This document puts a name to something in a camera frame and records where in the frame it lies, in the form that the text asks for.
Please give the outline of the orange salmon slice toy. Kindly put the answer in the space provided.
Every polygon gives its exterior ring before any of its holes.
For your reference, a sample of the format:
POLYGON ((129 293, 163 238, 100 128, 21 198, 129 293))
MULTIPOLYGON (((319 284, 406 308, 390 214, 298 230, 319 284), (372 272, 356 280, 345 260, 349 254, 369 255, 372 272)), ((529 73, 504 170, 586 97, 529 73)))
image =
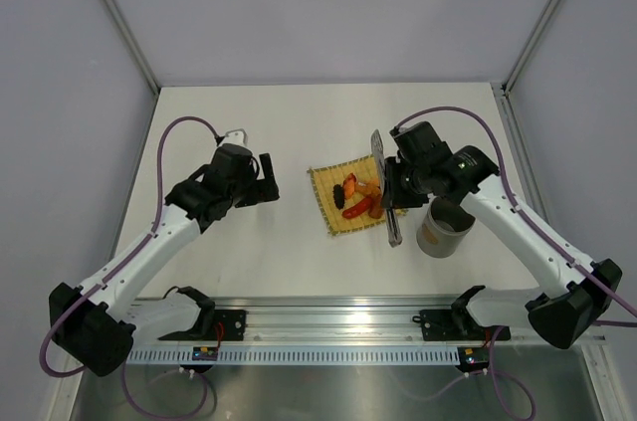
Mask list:
POLYGON ((374 196, 381 193, 380 188, 373 181, 360 182, 360 190, 366 196, 374 196))

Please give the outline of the stainless steel tongs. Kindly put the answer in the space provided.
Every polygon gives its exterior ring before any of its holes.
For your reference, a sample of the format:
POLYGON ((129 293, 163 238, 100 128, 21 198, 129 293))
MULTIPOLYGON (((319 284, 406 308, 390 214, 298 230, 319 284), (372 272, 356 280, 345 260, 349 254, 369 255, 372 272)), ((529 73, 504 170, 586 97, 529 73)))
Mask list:
POLYGON ((391 248, 396 248, 402 243, 398 219, 394 209, 389 205, 389 191, 387 187, 387 176, 385 174, 384 146, 380 131, 376 129, 370 137, 370 149, 376 166, 380 190, 381 206, 384 210, 385 225, 387 229, 388 243, 391 248))

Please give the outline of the grey metal lunch canister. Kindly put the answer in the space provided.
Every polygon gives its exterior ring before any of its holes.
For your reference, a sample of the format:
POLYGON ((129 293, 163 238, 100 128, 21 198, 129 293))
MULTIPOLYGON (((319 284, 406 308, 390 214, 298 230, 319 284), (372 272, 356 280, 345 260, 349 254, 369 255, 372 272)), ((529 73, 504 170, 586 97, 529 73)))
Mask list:
POLYGON ((457 251, 475 222, 476 218, 459 205, 437 197, 428 205, 416 233, 418 247, 430 257, 448 258, 457 251))

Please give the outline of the bamboo woven tray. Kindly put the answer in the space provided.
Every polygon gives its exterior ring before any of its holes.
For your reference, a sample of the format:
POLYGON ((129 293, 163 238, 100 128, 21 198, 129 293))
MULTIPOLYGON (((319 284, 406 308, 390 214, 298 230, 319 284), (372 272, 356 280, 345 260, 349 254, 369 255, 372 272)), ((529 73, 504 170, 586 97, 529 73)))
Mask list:
POLYGON ((353 232, 366 230, 385 223, 385 216, 374 220, 368 216, 368 211, 359 217, 346 220, 341 213, 355 205, 366 196, 360 190, 360 182, 373 181, 380 188, 376 166, 372 155, 367 155, 352 161, 342 162, 336 165, 315 167, 308 170, 312 189, 318 203, 319 212, 326 224, 327 231, 332 236, 345 235, 353 232), (335 184, 342 184, 349 173, 354 173, 357 178, 356 192, 350 199, 346 199, 345 206, 338 210, 332 200, 332 187, 335 184))

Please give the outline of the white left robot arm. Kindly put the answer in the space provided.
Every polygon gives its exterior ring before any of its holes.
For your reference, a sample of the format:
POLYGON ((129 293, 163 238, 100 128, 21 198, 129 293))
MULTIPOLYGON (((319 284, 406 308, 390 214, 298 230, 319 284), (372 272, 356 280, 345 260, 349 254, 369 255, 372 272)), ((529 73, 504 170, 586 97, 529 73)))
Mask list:
POLYGON ((137 241, 78 286, 61 283, 51 291, 45 341, 54 342, 83 369, 106 376, 138 344, 174 334, 202 339, 218 333, 214 300, 192 287, 144 306, 134 301, 178 252, 230 209, 279 197, 269 153, 254 155, 236 143, 219 145, 210 163, 173 187, 137 241))

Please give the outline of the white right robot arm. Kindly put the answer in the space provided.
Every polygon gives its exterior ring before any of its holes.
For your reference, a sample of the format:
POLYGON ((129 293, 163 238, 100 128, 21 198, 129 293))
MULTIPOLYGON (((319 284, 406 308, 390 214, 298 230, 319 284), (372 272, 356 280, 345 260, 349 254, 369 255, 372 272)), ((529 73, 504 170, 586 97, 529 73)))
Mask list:
POLYGON ((568 349, 608 310, 623 276, 620 267, 610 259, 594 260, 557 234, 513 193, 502 162, 472 145, 452 151, 427 121, 390 134, 397 146, 390 157, 378 131, 370 138, 390 245, 402 241, 395 210, 448 201, 488 228, 537 283, 530 290, 471 287, 451 305, 457 334, 527 328, 568 349))

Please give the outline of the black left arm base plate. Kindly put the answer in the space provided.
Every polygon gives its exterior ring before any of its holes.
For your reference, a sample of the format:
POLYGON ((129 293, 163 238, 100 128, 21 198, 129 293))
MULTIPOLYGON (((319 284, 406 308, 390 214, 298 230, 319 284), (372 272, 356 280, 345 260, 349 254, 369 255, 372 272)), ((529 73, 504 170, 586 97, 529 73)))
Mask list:
POLYGON ((162 341, 242 341, 246 329, 245 310, 204 310, 193 327, 161 336, 162 341))

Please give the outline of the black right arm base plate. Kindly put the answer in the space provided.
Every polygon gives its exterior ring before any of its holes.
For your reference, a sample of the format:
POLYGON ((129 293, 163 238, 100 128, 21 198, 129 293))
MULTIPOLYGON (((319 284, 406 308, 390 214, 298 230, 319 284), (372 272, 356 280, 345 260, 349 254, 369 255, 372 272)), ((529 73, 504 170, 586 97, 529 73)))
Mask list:
POLYGON ((490 341, 497 327, 480 326, 464 312, 452 309, 422 310, 411 320, 424 341, 490 341))

